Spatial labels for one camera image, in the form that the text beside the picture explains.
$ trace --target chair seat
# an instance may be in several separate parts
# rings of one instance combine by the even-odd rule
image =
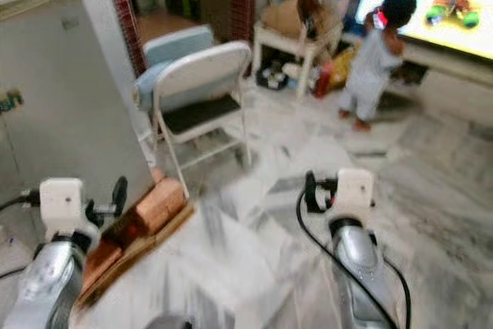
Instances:
[[[217,99],[208,99],[173,111],[163,112],[163,118],[169,131],[173,135],[179,135],[221,116],[240,111],[240,109],[236,100],[227,94]]]

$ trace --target white folding chair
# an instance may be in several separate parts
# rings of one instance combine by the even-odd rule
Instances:
[[[242,140],[232,140],[184,164],[179,163],[173,144],[184,143],[219,129],[227,120],[240,116],[243,124],[243,143],[246,148],[247,162],[249,165],[251,164],[243,94],[240,86],[250,58],[251,51],[248,44],[245,42],[228,42],[177,59],[159,74],[154,85],[153,129],[156,134],[156,141],[159,138],[159,127],[168,145],[187,198],[189,197],[189,190],[182,170],[242,143]],[[211,94],[213,96],[218,91],[232,92],[234,89],[238,92],[238,100],[235,100],[230,94],[211,99]],[[179,108],[173,107],[171,111],[166,110],[166,101],[174,101],[173,106],[175,106],[177,100],[186,101],[187,95],[192,96],[194,102],[188,102]]]

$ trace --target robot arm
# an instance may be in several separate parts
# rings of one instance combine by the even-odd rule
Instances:
[[[86,203],[79,179],[48,179],[41,183],[39,196],[46,238],[50,241],[38,248],[22,275],[17,300],[4,329],[69,327],[72,306],[82,289],[86,254],[99,244],[102,217],[121,214],[126,179],[119,179],[113,202],[100,206],[101,213],[92,201]]]
[[[374,234],[365,230],[360,218],[367,220],[372,200],[373,175],[362,169],[341,169],[334,179],[315,180],[306,175],[305,188],[297,201],[297,219],[308,237],[334,261],[334,278],[339,287],[341,322],[347,329],[388,329],[397,325],[395,297],[384,274],[389,265],[401,280],[406,298],[406,328],[411,322],[411,296],[398,269],[386,260],[377,247]],[[319,202],[318,190],[329,197]],[[328,231],[333,250],[317,239],[303,221],[300,206],[305,202],[308,213],[327,213]]]

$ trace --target child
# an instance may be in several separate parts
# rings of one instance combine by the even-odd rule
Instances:
[[[355,130],[370,130],[368,121],[374,118],[389,74],[402,63],[404,43],[397,37],[397,30],[409,22],[415,10],[416,0],[384,0],[380,8],[367,14],[364,25],[368,37],[353,61],[339,102],[342,119],[356,110]],[[374,14],[379,11],[387,20],[382,31],[373,23]]]

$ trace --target tile floor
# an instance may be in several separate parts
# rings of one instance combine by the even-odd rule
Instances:
[[[468,123],[418,112],[355,133],[350,122],[337,118],[337,95],[297,102],[290,90],[252,85],[246,90],[253,165],[244,168],[238,151],[230,150],[188,169],[185,177],[199,209],[192,226],[120,279],[77,327],[111,327],[109,313],[121,310],[122,300],[128,309],[121,327],[135,329],[163,311],[193,315],[197,327],[242,327],[245,317],[246,327],[340,327],[330,263],[300,232],[294,204],[307,170],[333,176],[342,166],[376,174],[377,206],[362,210],[361,218],[407,278],[412,327],[493,325],[491,141],[472,135]],[[233,121],[181,146],[179,156],[240,133],[240,122]],[[173,174],[163,143],[159,164]],[[329,217],[307,216],[327,242]],[[242,248],[230,250],[233,240]],[[179,276],[170,273],[179,266],[170,256],[182,259]],[[160,285],[146,283],[143,275]],[[150,308],[136,304],[137,286],[139,300],[153,297]],[[401,290],[396,286],[394,292],[402,322]]]

